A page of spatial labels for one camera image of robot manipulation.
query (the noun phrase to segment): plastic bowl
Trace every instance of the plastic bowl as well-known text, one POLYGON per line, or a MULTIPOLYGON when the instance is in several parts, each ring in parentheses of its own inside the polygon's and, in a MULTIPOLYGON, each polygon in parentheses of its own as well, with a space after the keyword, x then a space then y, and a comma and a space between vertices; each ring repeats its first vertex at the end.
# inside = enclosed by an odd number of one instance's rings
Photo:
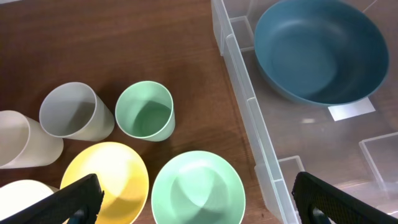
POLYGON ((239 175, 223 158, 205 151, 174 157, 152 190, 158 224, 239 224, 245 205, 239 175))
POLYGON ((149 178, 144 161, 117 142, 95 144, 74 158, 63 175, 61 189, 88 174, 98 176, 105 191, 96 223, 132 223, 144 208, 149 178))
POLYGON ((376 91, 387 74, 379 29, 340 1, 281 1, 257 23, 254 50, 263 77, 282 95, 341 105, 376 91))

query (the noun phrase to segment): cup rim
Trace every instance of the cup rim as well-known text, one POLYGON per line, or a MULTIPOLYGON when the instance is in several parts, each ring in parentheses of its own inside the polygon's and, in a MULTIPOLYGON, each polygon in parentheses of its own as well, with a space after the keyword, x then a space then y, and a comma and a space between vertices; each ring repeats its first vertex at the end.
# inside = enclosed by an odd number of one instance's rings
POLYGON ((95 93, 95 91, 94 91, 89 85, 87 85, 86 83, 82 83, 82 82, 68 82, 68 83, 64 83, 64 84, 62 84, 62 85, 56 87, 55 89, 53 89, 53 90, 52 90, 49 94, 47 94, 47 96, 44 98, 44 100, 43 100, 43 102, 42 102, 42 104, 41 104, 41 106, 40 106, 40 111, 39 111, 39 123, 40 123, 42 129, 43 129, 47 134, 49 134, 49 135, 51 135, 51 136, 54 136, 54 137, 57 137, 57 138, 69 138, 69 137, 75 135, 76 133, 78 133, 79 131, 85 129, 85 128, 88 126, 88 124, 89 124, 89 123, 93 120, 93 118, 94 118, 94 114, 95 114, 95 112, 97 111, 97 105, 98 105, 98 99, 97 99, 97 97, 96 97, 96 93, 95 93), (67 135, 63 135, 63 136, 49 133, 49 132, 43 127, 43 124, 42 124, 42 122, 41 122, 41 120, 42 120, 42 108, 43 108, 44 103, 48 100, 48 98, 49 98, 49 96, 51 95, 51 93, 53 93, 55 90, 58 90, 59 88, 65 86, 65 85, 76 85, 76 84, 77 84, 77 85, 83 85, 83 86, 87 87, 87 88, 92 92, 92 94, 93 94, 93 96, 94 96, 94 99, 95 99, 95 107, 94 107, 93 114, 91 115, 91 118, 87 121, 87 123, 86 123, 83 127, 81 127, 79 130, 75 131, 74 133, 67 134, 67 135))
POLYGON ((127 134, 128 136, 133 137, 133 138, 136 138, 136 139, 148 139, 148 138, 151 138, 151 137, 155 136, 156 134, 159 134, 159 133, 160 133, 161 131, 163 131, 163 130, 165 129, 165 127, 170 123, 170 120, 172 119, 173 113, 174 113, 174 101, 173 101, 173 96, 172 96, 171 92, 170 92, 163 84, 158 83, 158 82, 154 82, 154 81, 149 81, 149 80, 140 81, 140 82, 134 83, 134 84, 130 85, 129 87, 127 87, 127 88, 120 94, 120 96, 119 96, 119 98, 118 98, 118 101, 117 101, 117 103, 116 103, 116 106, 115 106, 115 108, 114 108, 114 117, 115 117, 115 119, 116 119, 116 123, 118 124, 119 128, 120 128, 125 134, 127 134), (155 132, 154 134, 151 134, 151 135, 149 135, 149 136, 143 136, 143 137, 142 137, 142 136, 134 136, 134 135, 132 135, 132 134, 127 133, 127 131, 123 130, 123 128, 122 128, 121 125, 119 124, 118 113, 117 113, 118 104, 119 104, 120 98, 123 96, 123 94, 125 94, 125 92, 127 92, 128 89, 132 88, 134 85, 142 84, 142 83, 154 83, 154 84, 156 84, 156 85, 160 85, 162 88, 164 88, 164 89, 167 91, 167 93, 169 94, 170 99, 172 100, 172 109, 171 109, 171 112, 170 112, 170 115, 169 115, 169 118, 168 118, 167 122, 163 125, 163 127, 162 127, 160 130, 158 130, 158 131, 155 132))
POLYGON ((20 112, 18 112, 18 111, 13 111, 13 110, 0 111, 0 113, 2 113, 2 112, 11 112, 11 113, 18 114, 18 116, 22 117, 22 118, 24 119, 26 125, 27 125, 27 131, 28 131, 28 133, 27 133, 27 139, 26 139, 25 145, 24 145, 24 147, 21 149, 21 151, 18 153, 18 155, 17 155, 16 157, 12 158, 10 161, 6 162, 5 164, 0 164, 0 169, 2 169, 2 167, 5 167, 5 166, 9 165, 10 163, 12 163, 12 162, 15 161, 16 159, 18 159, 18 158, 24 153, 24 151, 25 151, 25 149, 26 149, 26 146, 27 146, 27 144, 28 144, 28 142, 29 142, 29 140, 30 140, 30 134, 31 134, 31 132, 32 132, 32 128, 30 127, 30 123, 29 123, 29 121, 28 121, 28 119, 26 118, 25 115, 23 115, 22 113, 20 113, 20 112))

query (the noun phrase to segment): wooden table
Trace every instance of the wooden table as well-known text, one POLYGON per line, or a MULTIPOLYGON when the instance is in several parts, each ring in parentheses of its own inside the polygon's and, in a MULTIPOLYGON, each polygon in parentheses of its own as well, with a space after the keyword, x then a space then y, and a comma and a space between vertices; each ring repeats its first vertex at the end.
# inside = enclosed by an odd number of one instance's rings
MULTIPOLYGON (((268 212, 223 58, 213 35, 210 0, 23 0, 0 5, 0 111, 39 119, 56 86, 83 82, 111 111, 129 85, 163 83, 175 102, 170 139, 133 139, 118 127, 104 141, 136 150, 150 184, 174 156, 214 152, 237 170, 246 191, 243 223, 278 223, 268 212)), ((65 139, 45 167, 0 170, 0 186, 21 179, 59 187, 68 164, 95 142, 65 139)), ((150 200, 136 223, 155 223, 150 200)))

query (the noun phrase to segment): gray cup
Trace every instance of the gray cup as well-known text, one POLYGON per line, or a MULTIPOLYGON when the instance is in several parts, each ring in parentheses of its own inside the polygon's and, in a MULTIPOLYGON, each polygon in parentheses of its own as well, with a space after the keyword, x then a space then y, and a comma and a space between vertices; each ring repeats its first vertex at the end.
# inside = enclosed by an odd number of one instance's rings
POLYGON ((80 82, 51 91, 40 107, 39 119, 44 131, 58 138, 100 141, 114 128, 110 110, 92 88, 80 82))

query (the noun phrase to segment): white cup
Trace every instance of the white cup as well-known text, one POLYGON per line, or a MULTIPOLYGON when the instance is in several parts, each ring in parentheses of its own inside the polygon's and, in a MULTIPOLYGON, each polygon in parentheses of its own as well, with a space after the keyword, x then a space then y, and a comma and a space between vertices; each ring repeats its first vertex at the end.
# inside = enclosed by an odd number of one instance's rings
POLYGON ((45 199, 58 189, 36 180, 18 180, 0 188, 0 221, 45 199))
POLYGON ((46 166, 58 159, 63 140, 16 111, 0 111, 0 169, 46 166))
POLYGON ((114 128, 110 110, 88 85, 80 82, 56 87, 39 113, 45 132, 58 138, 100 141, 114 128))

